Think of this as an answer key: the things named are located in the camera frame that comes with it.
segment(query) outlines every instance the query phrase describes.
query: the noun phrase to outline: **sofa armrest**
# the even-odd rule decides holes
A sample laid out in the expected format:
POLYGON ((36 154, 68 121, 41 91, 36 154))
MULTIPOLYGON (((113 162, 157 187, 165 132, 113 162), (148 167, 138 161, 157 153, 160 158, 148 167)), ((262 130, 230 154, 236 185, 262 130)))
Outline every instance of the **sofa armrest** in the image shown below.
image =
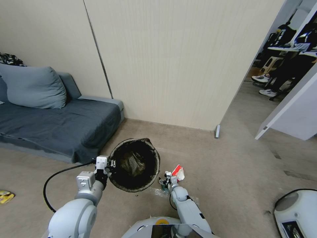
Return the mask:
POLYGON ((83 95, 81 95, 78 99, 109 102, 109 103, 113 103, 113 104, 118 105, 118 107, 120 108, 120 111, 123 110, 122 101, 116 100, 116 99, 108 99, 108 98, 101 98, 101 97, 94 97, 94 96, 83 96, 83 95))
POLYGON ((63 73, 63 72, 57 72, 60 79, 62 80, 65 89, 66 89, 66 93, 67 93, 67 97, 69 99, 77 99, 81 96, 81 93, 72 77, 71 74, 69 73, 63 73))

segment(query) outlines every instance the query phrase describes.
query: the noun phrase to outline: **white door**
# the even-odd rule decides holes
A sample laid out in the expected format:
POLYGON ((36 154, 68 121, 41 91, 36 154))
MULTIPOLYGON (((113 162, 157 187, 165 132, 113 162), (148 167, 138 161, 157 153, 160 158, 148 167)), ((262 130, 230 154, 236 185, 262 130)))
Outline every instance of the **white door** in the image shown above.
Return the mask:
POLYGON ((317 134, 317 63, 264 120, 255 139, 269 128, 303 140, 317 134))

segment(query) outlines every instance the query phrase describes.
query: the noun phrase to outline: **chair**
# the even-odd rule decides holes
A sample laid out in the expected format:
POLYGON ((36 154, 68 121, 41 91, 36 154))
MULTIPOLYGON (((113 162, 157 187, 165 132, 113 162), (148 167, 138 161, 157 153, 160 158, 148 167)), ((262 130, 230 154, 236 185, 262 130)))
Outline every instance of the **chair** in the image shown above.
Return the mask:
POLYGON ((277 67, 279 67, 282 64, 283 59, 284 58, 281 58, 281 57, 271 56, 267 60, 265 65, 261 68, 261 71, 263 71, 264 73, 268 73, 271 70, 275 70, 277 67))

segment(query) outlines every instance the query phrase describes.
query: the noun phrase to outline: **yellow package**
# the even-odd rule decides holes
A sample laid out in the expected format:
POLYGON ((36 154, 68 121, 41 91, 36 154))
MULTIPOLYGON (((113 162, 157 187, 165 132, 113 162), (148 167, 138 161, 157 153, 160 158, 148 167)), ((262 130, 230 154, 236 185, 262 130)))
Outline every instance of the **yellow package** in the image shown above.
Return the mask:
POLYGON ((14 197, 15 197, 14 193, 11 193, 5 190, 0 190, 0 204, 8 203, 14 197))

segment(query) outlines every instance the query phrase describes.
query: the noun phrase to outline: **trash can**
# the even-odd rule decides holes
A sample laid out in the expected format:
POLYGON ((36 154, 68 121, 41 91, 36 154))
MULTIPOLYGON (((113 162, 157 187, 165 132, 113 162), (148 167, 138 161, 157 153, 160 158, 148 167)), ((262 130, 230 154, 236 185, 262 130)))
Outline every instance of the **trash can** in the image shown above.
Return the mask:
POLYGON ((139 192, 148 188, 159 173, 160 157, 150 139, 127 139, 111 152, 116 161, 110 181, 126 192, 139 192))

